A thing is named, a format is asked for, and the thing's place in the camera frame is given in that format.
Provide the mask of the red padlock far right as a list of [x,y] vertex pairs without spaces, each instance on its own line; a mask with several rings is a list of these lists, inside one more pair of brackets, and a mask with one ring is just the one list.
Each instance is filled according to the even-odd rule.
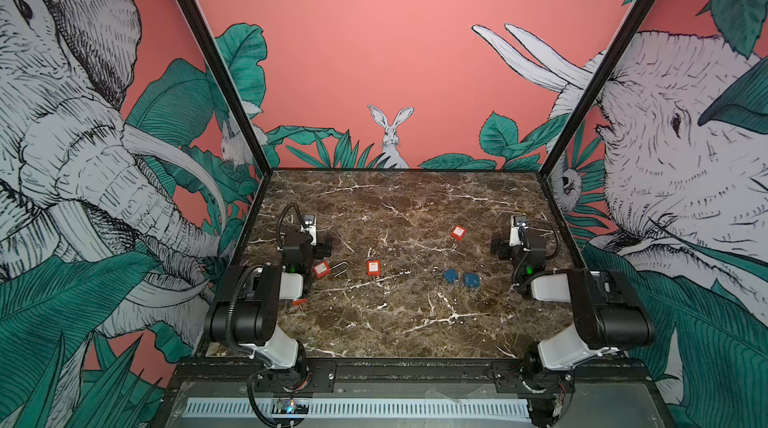
[[466,229],[460,225],[454,226],[450,233],[451,237],[457,241],[461,241],[466,236]]

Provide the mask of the left black frame post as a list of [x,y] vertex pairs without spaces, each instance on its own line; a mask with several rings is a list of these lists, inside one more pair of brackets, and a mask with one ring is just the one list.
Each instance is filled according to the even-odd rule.
[[222,58],[216,40],[210,32],[210,27],[204,18],[198,1],[176,0],[176,2],[179,4],[180,10],[204,56],[204,60],[208,68],[210,68],[218,88],[222,92],[227,107],[234,115],[235,121],[241,129],[257,167],[263,174],[271,175],[272,168],[253,131],[253,125],[246,115],[242,99]]

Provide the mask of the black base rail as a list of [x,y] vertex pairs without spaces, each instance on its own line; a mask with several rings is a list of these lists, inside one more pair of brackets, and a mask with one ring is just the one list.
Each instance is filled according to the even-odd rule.
[[245,358],[188,358],[177,365],[168,388],[185,383],[238,383],[252,378],[258,393],[330,393],[344,384],[490,384],[501,394],[523,397],[573,393],[588,383],[646,383],[645,365],[628,358],[593,359],[567,371],[526,376],[516,358],[322,358],[304,368],[270,370]]

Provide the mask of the black frame post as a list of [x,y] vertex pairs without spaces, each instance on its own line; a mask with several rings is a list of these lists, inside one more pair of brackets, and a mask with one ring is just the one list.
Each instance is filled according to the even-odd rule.
[[204,18],[198,1],[176,0],[176,2],[179,4],[180,10],[204,56],[204,60],[208,68],[210,68],[218,88],[222,92],[227,107],[234,115],[235,121],[241,129],[257,167],[263,174],[271,175],[272,168],[253,131],[253,125],[246,115],[242,99],[222,58],[216,40],[210,32],[210,27]]
[[599,96],[606,82],[608,82],[614,68],[616,68],[622,56],[624,56],[633,36],[637,34],[655,2],[656,0],[634,0],[622,25],[618,32],[616,32],[610,46],[608,46],[602,62],[600,62],[587,88],[585,88],[582,96],[580,96],[578,104],[576,104],[576,108],[574,108],[570,118],[568,118],[564,130],[557,138],[552,152],[547,156],[544,164],[542,164],[538,172],[540,178],[550,176],[554,170],[556,162],[558,162],[560,156],[566,150],[575,132],[580,128],[589,110],[594,106],[597,96]]

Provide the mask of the red padlock centre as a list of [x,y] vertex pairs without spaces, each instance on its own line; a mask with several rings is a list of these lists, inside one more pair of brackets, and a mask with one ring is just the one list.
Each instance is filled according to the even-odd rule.
[[381,275],[381,262],[379,260],[368,260],[366,267],[366,272],[369,276],[377,277]]

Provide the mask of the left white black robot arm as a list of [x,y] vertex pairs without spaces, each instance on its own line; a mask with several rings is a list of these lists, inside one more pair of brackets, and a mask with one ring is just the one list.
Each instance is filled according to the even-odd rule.
[[311,380],[306,350],[278,325],[283,301],[308,299],[313,282],[330,274],[332,238],[316,241],[290,231],[277,265],[235,265],[222,276],[205,316],[204,335],[231,352],[260,362],[283,389],[295,392]]

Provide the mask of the right black frame post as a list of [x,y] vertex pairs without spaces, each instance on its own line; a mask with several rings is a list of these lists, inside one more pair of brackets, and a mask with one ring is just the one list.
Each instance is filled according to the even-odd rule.
[[600,62],[587,88],[585,88],[582,96],[580,96],[578,104],[576,104],[576,108],[574,108],[570,118],[568,118],[564,130],[557,138],[552,152],[547,156],[544,164],[542,164],[538,172],[540,178],[550,176],[554,170],[556,162],[558,162],[560,156],[566,150],[575,132],[580,128],[589,110],[594,106],[597,96],[599,96],[606,82],[608,82],[614,68],[616,68],[622,56],[624,56],[633,36],[637,34],[655,2],[656,0],[634,0],[622,25],[618,32],[616,32],[610,46],[608,46],[602,62]]

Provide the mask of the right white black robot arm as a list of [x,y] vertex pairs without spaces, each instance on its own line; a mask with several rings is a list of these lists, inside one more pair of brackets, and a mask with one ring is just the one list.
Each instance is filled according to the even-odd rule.
[[651,344],[654,323],[639,295],[621,271],[584,268],[548,270],[559,251],[546,240],[512,225],[510,234],[494,234],[490,253],[513,265],[512,289],[525,299],[568,303],[573,321],[556,335],[533,343],[518,368],[522,387],[534,394],[558,389],[580,364]]

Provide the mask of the blue padlock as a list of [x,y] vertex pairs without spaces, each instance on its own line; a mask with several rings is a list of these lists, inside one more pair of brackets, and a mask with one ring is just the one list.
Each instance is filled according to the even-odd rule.
[[480,277],[476,273],[465,273],[463,275],[463,284],[467,288],[478,288],[480,286]]
[[458,272],[454,269],[447,269],[443,272],[443,277],[448,283],[454,283],[458,278]]

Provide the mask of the red padlock open shackle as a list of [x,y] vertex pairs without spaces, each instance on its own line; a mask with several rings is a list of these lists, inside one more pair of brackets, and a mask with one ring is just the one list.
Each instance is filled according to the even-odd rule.
[[322,261],[312,267],[312,273],[317,279],[323,279],[325,277],[338,277],[346,273],[349,269],[349,263],[346,261],[339,262],[333,266],[328,261]]

